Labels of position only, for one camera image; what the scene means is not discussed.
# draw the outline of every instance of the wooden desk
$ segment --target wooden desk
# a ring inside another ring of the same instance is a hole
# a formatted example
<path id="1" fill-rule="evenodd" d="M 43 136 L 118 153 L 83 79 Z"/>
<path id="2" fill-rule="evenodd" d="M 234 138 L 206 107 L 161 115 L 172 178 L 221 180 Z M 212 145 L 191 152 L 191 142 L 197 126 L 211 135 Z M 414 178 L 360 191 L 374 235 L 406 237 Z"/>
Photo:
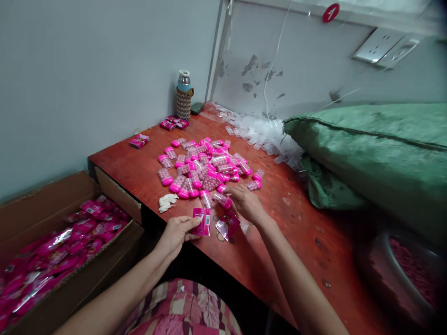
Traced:
<path id="1" fill-rule="evenodd" d="M 164 148 L 179 137 L 197 142 L 206 136 L 214 140 L 231 140 L 230 153 L 240 153 L 249 161 L 253 170 L 262 168 L 265 171 L 263 188 L 256 191 L 256 194 L 309 269 L 350 334 L 389 333 L 387 322 L 354 267 L 350 239 L 331 216 L 311 205 L 305 192 L 295 181 L 294 171 L 284 163 L 276 164 L 273 156 L 267 156 L 263 150 L 255 150 L 247 141 L 228 136 L 225 125 L 228 124 L 224 124 L 218 117 L 213 105 L 207 103 L 200 115 L 191 117 L 190 127 L 183 131 L 175 129 L 168 132 L 155 126 L 143 132 L 149 135 L 150 142 L 142 149 L 131 147 L 127 139 L 90 156 L 89 159 L 154 213 L 158 213 L 158 199 L 169 193 L 157 176 L 157 171 L 161 169 L 157 158 L 163 154 Z M 175 151 L 177 154 L 185 153 L 181 147 Z M 170 172 L 176 176 L 174 168 Z M 239 183 L 248 181 L 251 178 L 241 178 Z M 201 207 L 199 198 L 179 199 L 174 207 L 159 216 L 165 221 L 172 216 L 192 216 L 192 209 L 196 207 Z M 232 237 L 232 243 L 225 241 L 217 232 L 213 221 L 211 236 L 193 243 L 296 327 L 275 268 L 257 229 L 244 222 L 242 229 Z"/>

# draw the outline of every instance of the open cardboard box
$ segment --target open cardboard box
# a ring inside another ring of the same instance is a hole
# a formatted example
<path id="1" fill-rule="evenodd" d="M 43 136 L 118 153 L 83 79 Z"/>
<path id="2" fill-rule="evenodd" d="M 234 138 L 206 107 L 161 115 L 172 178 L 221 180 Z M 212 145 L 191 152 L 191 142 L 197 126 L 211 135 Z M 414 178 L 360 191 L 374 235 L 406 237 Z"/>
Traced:
<path id="1" fill-rule="evenodd" d="M 135 263 L 144 232 L 141 204 L 97 169 L 101 186 L 85 172 L 73 174 L 0 207 L 0 269 L 28 244 L 68 225 L 63 218 L 86 200 L 104 193 L 133 220 L 82 267 L 68 275 L 29 313 L 10 326 L 7 334 L 51 334 Z"/>

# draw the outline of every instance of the hand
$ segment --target hand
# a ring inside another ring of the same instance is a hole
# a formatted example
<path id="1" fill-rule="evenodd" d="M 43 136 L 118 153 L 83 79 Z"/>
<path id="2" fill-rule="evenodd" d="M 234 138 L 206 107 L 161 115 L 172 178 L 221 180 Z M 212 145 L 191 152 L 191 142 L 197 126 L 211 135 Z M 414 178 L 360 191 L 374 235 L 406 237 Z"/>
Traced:
<path id="1" fill-rule="evenodd" d="M 183 242 L 200 237 L 191 234 L 189 231 L 197 227 L 201 221 L 202 218 L 200 217 L 192 218 L 190 216 L 170 218 L 157 247 L 167 252 L 170 260 L 173 261 L 180 253 Z"/>
<path id="2" fill-rule="evenodd" d="M 247 187 L 238 185 L 233 188 L 226 188 L 223 194 L 228 194 L 233 200 L 236 210 L 255 226 L 268 217 L 256 194 L 249 191 Z"/>

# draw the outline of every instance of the white wall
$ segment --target white wall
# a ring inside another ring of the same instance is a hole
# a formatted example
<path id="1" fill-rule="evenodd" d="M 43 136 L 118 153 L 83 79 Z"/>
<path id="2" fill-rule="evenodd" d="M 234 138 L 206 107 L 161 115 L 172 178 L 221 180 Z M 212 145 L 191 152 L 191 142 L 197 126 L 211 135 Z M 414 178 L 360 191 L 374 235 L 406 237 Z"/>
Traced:
<path id="1" fill-rule="evenodd" d="M 264 78 L 272 61 L 285 10 L 236 2 L 229 50 L 212 99 L 232 110 L 261 115 L 265 111 Z M 331 102 L 329 92 L 343 96 L 340 104 L 447 101 L 447 46 L 426 37 L 393 70 L 382 72 L 352 60 L 373 27 L 333 21 L 290 12 L 279 52 L 267 85 L 269 112 L 284 119 L 315 111 Z M 252 56 L 256 64 L 242 72 Z M 251 92 L 245 87 L 253 86 Z"/>
<path id="2" fill-rule="evenodd" d="M 219 0 L 0 1 L 0 201 L 204 101 Z"/>

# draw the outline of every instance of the patterned fabric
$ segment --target patterned fabric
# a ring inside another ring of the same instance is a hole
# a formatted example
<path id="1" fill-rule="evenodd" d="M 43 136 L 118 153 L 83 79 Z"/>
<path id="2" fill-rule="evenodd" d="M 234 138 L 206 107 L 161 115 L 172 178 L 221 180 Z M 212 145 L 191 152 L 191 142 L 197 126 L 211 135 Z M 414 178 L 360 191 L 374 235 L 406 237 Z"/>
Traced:
<path id="1" fill-rule="evenodd" d="M 177 116 L 188 121 L 191 117 L 191 98 L 194 95 L 194 89 L 188 92 L 182 92 L 177 87 Z"/>
<path id="2" fill-rule="evenodd" d="M 129 315 L 116 335 L 242 335 L 228 306 L 196 282 L 158 285 Z"/>

